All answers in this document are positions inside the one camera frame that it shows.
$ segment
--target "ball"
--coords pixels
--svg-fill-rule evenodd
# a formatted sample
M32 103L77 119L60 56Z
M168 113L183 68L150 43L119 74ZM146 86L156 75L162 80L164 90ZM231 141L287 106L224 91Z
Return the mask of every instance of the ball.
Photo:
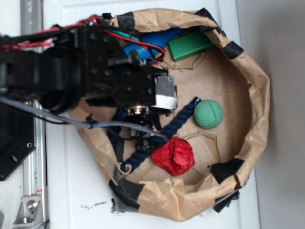
M199 126L205 129L217 127L223 118L223 108L215 100L203 100L195 107L194 119Z

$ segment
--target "red wire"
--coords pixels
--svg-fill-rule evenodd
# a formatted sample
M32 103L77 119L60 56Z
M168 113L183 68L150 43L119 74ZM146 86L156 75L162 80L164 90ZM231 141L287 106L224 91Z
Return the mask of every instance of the red wire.
M162 53L162 57L160 58L160 60L163 60L163 58L164 58L164 56L165 56L165 50L164 50L162 47L160 47L160 46L157 46L157 45L154 45L154 44L150 44L150 43L146 43L146 42L138 42L138 41L135 41L135 40L133 40L133 39L130 39L130 38L127 38L127 37L123 37L123 36L121 36L121 35L118 35L118 34L116 34L116 33L114 33L114 32L110 32L109 30L105 30L105 32L108 33L108 34L110 34L110 35L113 36L113 37L120 38L120 39L122 39L122 40L124 40L124 41L127 41L127 42L132 42L132 43L138 44L138 45L140 45L140 46L142 46L142 47L144 47L144 48L145 48L145 46L148 46L148 47L152 47L152 48L158 49L159 52Z
M83 26L84 24L89 25L90 23L93 23L94 25L100 25L101 21L102 20L99 16L92 15L86 20L78 21L77 23L75 23L73 25L67 25L67 26L64 26L63 28L68 29L68 28L80 27L80 26ZM48 32L57 31L57 30L60 30L60 27L54 26L48 30L42 30L40 32L37 32L36 34L48 33ZM33 48L33 47L50 46L50 45L52 45L51 42L30 42L30 43L19 44L19 45L18 44L14 44L14 45L5 44L4 50L8 51L10 49L27 49L27 48Z

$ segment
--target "gray wall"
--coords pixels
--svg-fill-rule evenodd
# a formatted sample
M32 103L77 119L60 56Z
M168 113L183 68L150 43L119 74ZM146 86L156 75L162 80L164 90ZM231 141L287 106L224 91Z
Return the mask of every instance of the gray wall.
M261 228L305 228L305 1L236 2L242 47L272 86L268 146L255 169Z

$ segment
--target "cable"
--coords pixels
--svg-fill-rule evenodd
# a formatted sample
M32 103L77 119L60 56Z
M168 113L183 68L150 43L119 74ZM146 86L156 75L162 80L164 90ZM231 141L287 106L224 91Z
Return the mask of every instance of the cable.
M138 124L127 123L127 122L123 122L123 121L108 121L108 122L101 122L101 123L87 123L87 122L81 122L81 121L77 121L77 120L70 119L70 118L67 118L67 117L59 116L59 115L56 115L56 114L52 114L50 112L37 109L36 107L25 105L24 103L22 103L20 101L12 100L12 99L6 98L4 96L0 96L0 102L6 104L8 106L12 106L12 107L21 109L21 110L26 111L28 113L32 113L32 114L35 114L35 115L42 115L42 116L49 117L49 118L56 119L56 120L60 120L60 121L63 121L63 122L66 122L66 123L69 123L69 124L72 124L72 125L76 125L76 126L79 126L79 127L82 127L82 128L91 129L91 128L98 128L98 127L103 128L103 127L109 127L109 126L124 126L124 127L135 129L135 130L144 131L144 132L152 134L156 137L160 137L165 142L168 141L167 137L165 137L163 134L160 134L158 132L155 132L155 131L147 128L147 127L144 127L144 126L141 126L141 125L138 125Z
M80 20L72 25L67 25L61 27L59 25L55 25L48 30L42 30L32 35L24 35L16 38L11 37L4 37L1 38L0 50L3 49L8 51L10 49L26 49L26 48L33 48L33 47L44 47L52 45L51 42L44 42L49 38L53 38L56 35L61 34L62 32L67 32L73 28L81 27L81 26L91 26L95 25L98 26L102 22L101 18L98 15L92 15L88 19Z
M36 115L36 114L32 114L32 113L26 112L26 111L18 109L18 108L15 108L15 109L18 110L19 112L25 114L25 115L41 119L41 120L43 120L45 122L48 122L48 123L52 123L52 124L56 124L56 125L70 125L69 123L66 123L66 122L55 122L55 121L49 120L47 118L41 117L41 116Z
M132 43L135 43L135 44L138 44L146 49L148 49L148 47L151 47L153 49L156 49L157 51L159 51L162 55L161 57L159 58L159 61L163 60L164 56L165 56L165 50L160 47L160 46L157 46L157 45L154 45L154 44L150 44L150 43L146 43L146 42L139 42L139 41L135 41L133 39L130 39L130 38L127 38L127 37L123 37L121 35L118 35L114 32L111 32L109 30L105 30L106 33L108 33L109 35L113 36L113 37L116 37L116 38L119 38L119 39L122 39L124 41L127 41L127 42L132 42Z

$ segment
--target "blue object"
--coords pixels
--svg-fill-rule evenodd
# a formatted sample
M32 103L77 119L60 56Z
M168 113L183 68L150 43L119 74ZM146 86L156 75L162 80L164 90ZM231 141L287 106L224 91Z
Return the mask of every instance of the blue object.
M171 38L177 35L181 35L182 33L183 33L183 29L173 28L166 31L148 33L142 36L141 39L146 43L154 44L164 48ZM146 48L143 48L142 46L134 43L127 44L126 46L123 47L123 50L127 55L130 53L131 50L138 51L140 60L150 59L152 57ZM154 55L159 53L154 49L152 50L152 52Z

